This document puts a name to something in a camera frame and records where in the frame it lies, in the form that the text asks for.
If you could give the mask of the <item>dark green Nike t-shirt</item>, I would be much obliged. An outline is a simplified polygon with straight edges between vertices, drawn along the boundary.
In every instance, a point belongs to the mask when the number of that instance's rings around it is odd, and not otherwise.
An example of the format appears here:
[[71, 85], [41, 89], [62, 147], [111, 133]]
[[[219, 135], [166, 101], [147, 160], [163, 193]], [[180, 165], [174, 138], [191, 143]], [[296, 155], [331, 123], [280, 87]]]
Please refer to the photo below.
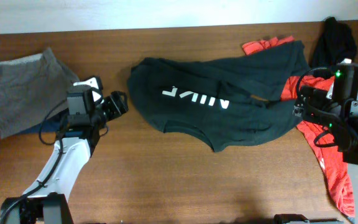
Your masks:
[[256, 146], [285, 135], [300, 118], [282, 93], [309, 69], [299, 40], [259, 53], [205, 62], [145, 58], [131, 69], [130, 98], [163, 133], [184, 133], [214, 152]]

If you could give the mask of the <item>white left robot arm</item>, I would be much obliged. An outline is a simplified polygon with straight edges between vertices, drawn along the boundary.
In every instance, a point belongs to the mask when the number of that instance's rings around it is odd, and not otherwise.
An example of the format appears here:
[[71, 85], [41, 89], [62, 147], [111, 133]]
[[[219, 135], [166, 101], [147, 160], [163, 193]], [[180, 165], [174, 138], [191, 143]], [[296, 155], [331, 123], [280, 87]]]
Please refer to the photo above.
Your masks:
[[53, 152], [36, 180], [19, 197], [5, 199], [3, 223], [73, 223], [68, 207], [76, 179], [92, 157], [107, 122], [128, 112], [127, 95], [114, 91], [103, 96], [99, 77], [74, 83], [67, 90], [68, 114], [60, 120]]

